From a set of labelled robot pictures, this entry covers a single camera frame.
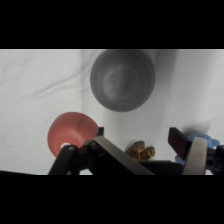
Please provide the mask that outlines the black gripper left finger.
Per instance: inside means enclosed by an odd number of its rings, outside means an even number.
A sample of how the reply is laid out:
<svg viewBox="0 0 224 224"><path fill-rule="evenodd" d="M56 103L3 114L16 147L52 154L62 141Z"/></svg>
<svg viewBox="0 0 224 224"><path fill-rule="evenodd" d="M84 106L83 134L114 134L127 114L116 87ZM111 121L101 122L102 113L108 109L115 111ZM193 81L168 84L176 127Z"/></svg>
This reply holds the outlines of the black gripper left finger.
<svg viewBox="0 0 224 224"><path fill-rule="evenodd" d="M153 175L103 136L87 140L78 148L65 145L56 157L49 175L79 175L89 170L93 175Z"/></svg>

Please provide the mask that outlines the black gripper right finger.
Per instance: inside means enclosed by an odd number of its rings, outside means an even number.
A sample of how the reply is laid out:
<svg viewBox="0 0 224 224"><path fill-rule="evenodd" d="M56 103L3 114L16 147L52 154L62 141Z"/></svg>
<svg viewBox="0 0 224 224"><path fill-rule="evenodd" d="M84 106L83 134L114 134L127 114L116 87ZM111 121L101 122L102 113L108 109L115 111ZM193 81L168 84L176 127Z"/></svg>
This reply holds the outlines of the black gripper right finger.
<svg viewBox="0 0 224 224"><path fill-rule="evenodd" d="M169 129L168 143L184 161L184 175L203 175L206 170L213 175L224 175L224 145L212 149L206 139L189 140L175 127Z"/></svg>

